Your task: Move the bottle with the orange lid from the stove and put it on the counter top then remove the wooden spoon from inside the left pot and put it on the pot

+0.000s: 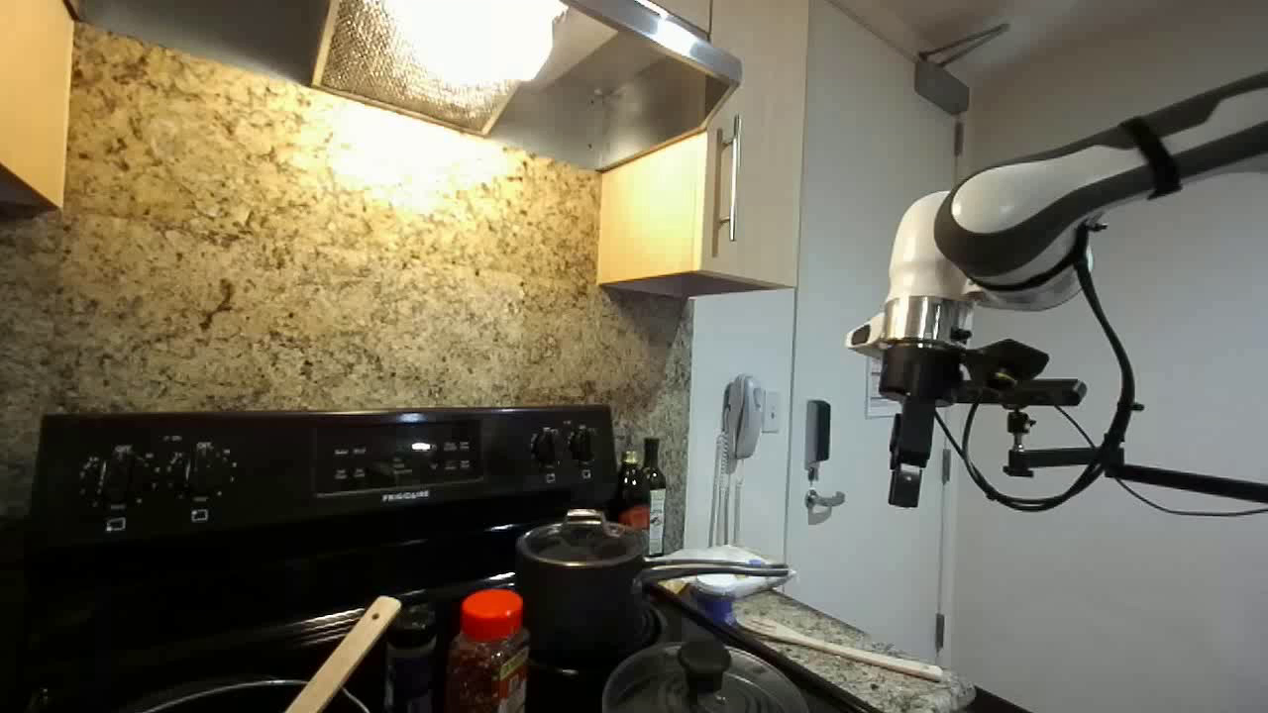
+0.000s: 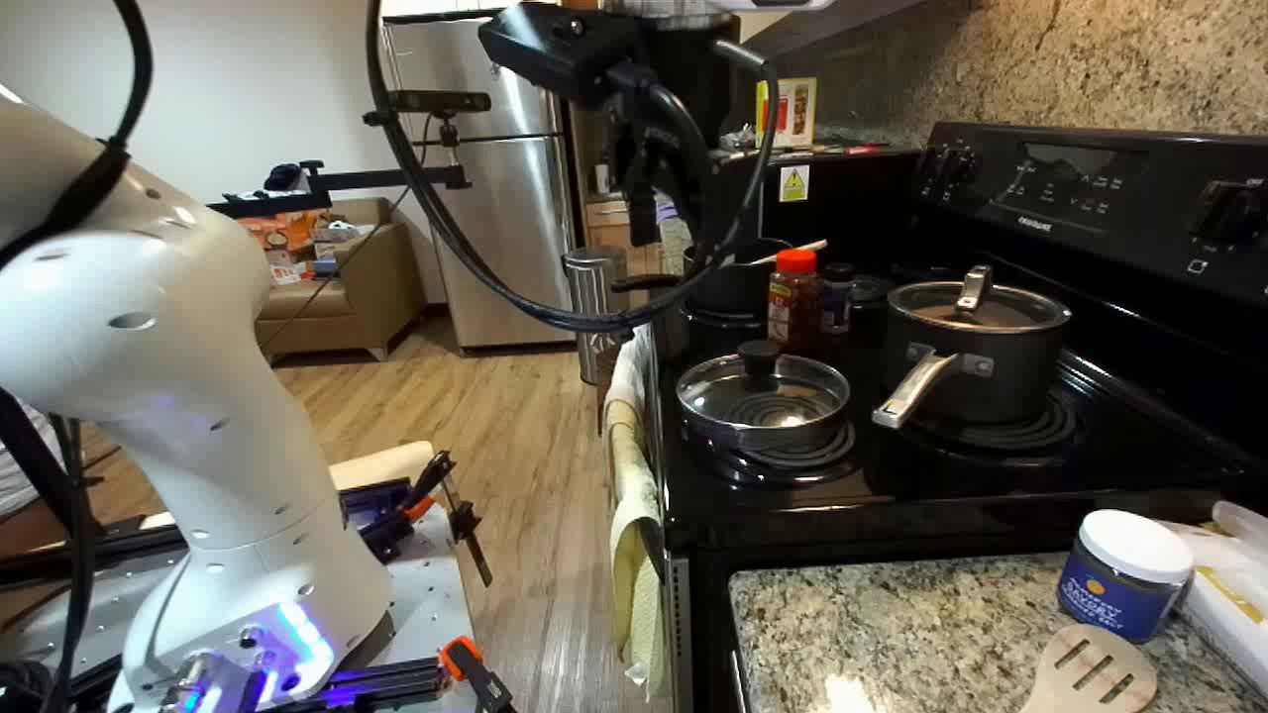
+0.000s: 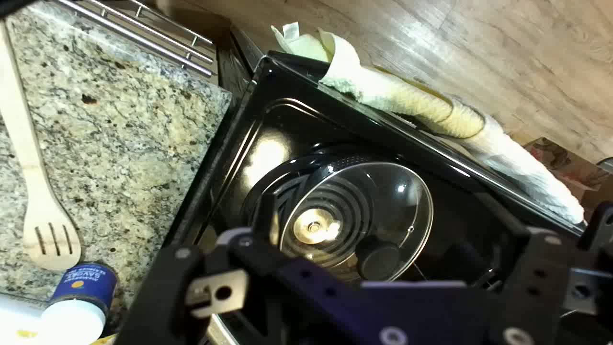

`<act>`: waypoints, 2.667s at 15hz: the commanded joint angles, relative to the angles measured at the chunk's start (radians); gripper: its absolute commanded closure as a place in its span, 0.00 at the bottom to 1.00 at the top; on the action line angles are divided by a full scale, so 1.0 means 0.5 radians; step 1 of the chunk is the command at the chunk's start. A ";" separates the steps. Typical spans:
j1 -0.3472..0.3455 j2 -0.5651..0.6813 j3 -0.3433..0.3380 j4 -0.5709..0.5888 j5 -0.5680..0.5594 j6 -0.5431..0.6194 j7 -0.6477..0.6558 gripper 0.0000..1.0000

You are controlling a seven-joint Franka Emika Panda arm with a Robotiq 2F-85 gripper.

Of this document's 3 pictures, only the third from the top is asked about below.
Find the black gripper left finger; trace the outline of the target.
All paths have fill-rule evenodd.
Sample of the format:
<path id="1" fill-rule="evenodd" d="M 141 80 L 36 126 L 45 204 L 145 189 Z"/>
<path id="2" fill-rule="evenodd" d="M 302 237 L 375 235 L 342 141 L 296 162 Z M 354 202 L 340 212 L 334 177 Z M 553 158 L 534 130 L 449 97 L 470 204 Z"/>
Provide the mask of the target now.
<path id="1" fill-rule="evenodd" d="M 248 275 L 240 268 L 204 269 L 193 245 L 168 245 L 154 256 L 114 345 L 200 345 L 214 314 L 244 304 Z"/>

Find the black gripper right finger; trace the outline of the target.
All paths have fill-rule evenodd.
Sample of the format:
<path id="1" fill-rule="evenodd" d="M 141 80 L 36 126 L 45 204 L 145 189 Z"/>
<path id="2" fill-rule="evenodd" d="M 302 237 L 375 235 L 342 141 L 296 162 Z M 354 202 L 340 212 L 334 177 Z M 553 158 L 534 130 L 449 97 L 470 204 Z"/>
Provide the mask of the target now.
<path id="1" fill-rule="evenodd" d="M 568 281 L 572 243 L 545 227 L 528 227 L 497 296 L 493 345 L 553 345 Z"/>

